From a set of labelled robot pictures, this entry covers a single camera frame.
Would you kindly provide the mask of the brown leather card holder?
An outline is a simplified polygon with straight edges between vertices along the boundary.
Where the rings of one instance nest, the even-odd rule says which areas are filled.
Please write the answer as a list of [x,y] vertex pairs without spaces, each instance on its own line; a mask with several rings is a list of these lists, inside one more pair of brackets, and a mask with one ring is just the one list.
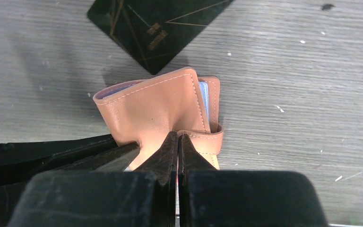
[[217,155],[224,137],[220,88],[217,77],[199,77],[193,68],[185,67],[107,87],[93,100],[117,145],[139,144],[131,170],[147,161],[171,131],[187,134],[195,150],[219,168]]

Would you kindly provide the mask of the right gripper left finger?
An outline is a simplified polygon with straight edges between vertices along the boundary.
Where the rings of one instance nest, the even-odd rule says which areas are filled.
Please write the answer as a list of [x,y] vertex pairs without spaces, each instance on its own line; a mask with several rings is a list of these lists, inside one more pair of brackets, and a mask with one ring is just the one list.
[[134,171],[48,171],[27,184],[10,227],[173,227],[178,135]]

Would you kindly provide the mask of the black credit card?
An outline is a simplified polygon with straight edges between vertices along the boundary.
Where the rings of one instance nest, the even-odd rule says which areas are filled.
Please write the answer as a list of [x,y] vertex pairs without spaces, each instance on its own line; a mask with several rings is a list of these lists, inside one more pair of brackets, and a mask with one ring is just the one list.
[[150,74],[159,73],[231,0],[96,0],[87,18]]

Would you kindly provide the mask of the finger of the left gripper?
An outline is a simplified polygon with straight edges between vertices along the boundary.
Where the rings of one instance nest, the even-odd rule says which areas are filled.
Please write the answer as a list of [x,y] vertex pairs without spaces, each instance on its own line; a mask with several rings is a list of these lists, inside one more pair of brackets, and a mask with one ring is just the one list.
[[0,186],[29,180],[39,172],[117,147],[110,134],[79,140],[0,143]]
[[[98,168],[113,162],[115,164],[115,170],[123,171],[138,153],[138,145],[136,143],[131,143],[51,170],[97,170]],[[18,183],[0,186],[0,227],[5,227],[8,224],[24,188],[31,178]]]

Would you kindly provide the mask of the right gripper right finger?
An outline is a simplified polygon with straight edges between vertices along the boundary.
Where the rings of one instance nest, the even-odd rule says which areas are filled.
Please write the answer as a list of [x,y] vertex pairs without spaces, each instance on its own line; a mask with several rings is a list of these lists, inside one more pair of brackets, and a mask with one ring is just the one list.
[[217,170],[178,141],[182,227],[326,227],[314,186],[293,171]]

